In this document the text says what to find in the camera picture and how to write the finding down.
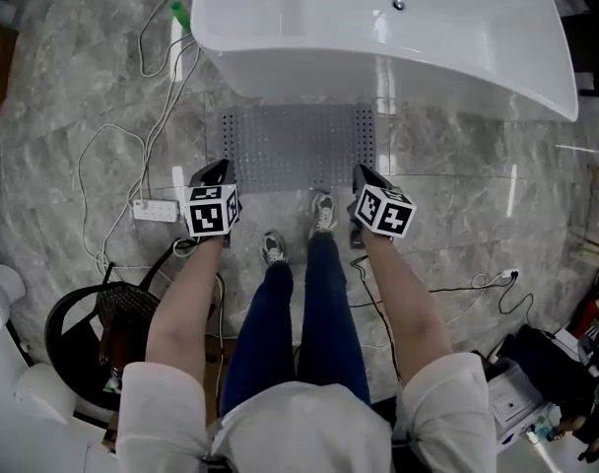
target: green object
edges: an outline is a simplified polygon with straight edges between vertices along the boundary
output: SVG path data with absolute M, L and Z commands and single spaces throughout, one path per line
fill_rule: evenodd
M 172 9 L 172 14 L 174 17 L 179 21 L 179 24 L 183 26 L 183 29 L 191 34 L 192 29 L 190 28 L 190 16 L 181 2 L 172 2 L 170 4 L 170 8 Z

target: metal grate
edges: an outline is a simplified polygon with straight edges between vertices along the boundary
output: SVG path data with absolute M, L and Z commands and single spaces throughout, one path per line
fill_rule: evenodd
M 232 107 L 219 122 L 242 193 L 349 187 L 355 164 L 374 168 L 370 105 Z

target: foot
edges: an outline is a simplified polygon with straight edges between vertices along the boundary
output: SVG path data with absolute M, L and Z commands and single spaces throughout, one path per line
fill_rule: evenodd
M 287 260 L 284 241 L 276 232 L 267 232 L 264 234 L 260 243 L 260 252 L 267 266 L 271 266 L 276 261 Z
M 553 428 L 551 431 L 549 431 L 549 434 L 547 435 L 547 440 L 548 441 L 558 441 L 559 439 L 563 439 L 565 437 L 565 433 L 559 433 L 556 431 L 556 428 Z
M 312 199 L 312 213 L 315 224 L 310 229 L 310 237 L 319 232 L 332 233 L 337 226 L 337 207 L 330 193 L 319 192 Z

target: black and white marker cube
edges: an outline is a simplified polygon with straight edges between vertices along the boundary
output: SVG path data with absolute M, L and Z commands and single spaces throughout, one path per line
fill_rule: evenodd
M 403 238 L 409 230 L 416 208 L 399 191 L 366 184 L 355 216 L 373 233 Z
M 238 219 L 235 184 L 187 187 L 182 209 L 191 237 L 227 235 Z

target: white toilet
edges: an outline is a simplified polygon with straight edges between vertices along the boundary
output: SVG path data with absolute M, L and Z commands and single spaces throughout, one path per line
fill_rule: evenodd
M 0 264 L 0 329 L 8 321 L 11 304 L 26 295 L 22 277 L 8 266 Z

